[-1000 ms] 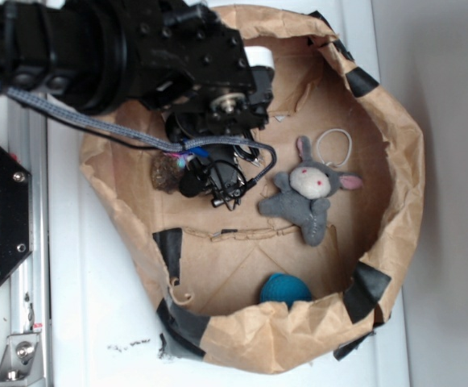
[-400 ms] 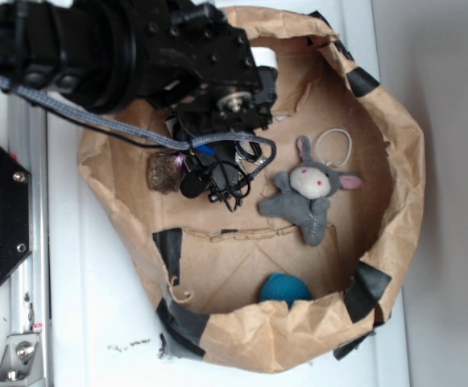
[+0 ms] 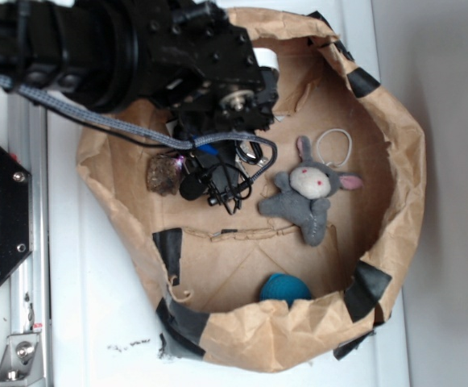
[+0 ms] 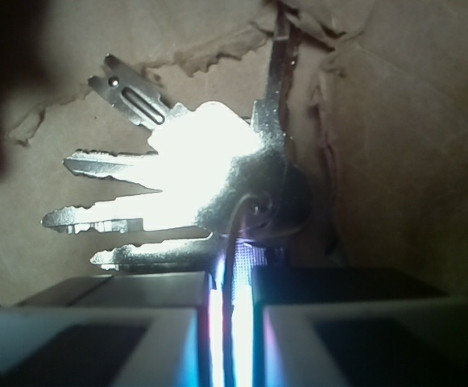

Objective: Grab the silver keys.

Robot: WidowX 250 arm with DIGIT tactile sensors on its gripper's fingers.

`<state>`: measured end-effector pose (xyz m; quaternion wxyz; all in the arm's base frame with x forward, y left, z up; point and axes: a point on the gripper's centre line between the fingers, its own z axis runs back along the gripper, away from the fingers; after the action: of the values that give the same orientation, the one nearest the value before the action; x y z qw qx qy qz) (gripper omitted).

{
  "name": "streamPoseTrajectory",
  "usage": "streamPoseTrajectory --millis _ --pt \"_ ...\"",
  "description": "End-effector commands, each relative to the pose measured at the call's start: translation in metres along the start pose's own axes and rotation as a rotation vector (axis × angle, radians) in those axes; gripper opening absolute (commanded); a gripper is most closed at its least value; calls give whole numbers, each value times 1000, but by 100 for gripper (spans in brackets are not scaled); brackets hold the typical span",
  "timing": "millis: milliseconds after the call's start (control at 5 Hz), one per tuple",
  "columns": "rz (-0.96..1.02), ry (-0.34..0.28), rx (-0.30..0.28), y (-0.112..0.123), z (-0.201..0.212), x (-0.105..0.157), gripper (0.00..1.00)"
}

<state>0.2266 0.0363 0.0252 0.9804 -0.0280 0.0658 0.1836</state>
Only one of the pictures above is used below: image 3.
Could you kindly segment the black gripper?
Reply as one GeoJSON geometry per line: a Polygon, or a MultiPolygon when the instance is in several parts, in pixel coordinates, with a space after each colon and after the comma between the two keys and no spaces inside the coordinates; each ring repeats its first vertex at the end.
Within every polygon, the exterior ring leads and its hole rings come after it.
{"type": "Polygon", "coordinates": [[[201,131],[268,130],[277,75],[213,1],[138,1],[146,56],[139,95],[201,131]]]}

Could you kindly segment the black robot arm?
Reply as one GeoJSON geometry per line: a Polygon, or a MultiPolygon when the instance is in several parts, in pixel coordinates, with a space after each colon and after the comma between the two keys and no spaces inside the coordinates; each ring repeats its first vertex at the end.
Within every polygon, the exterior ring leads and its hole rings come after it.
{"type": "Polygon", "coordinates": [[[276,73],[211,1],[0,3],[0,74],[97,113],[145,99],[199,131],[267,130],[276,73]]]}

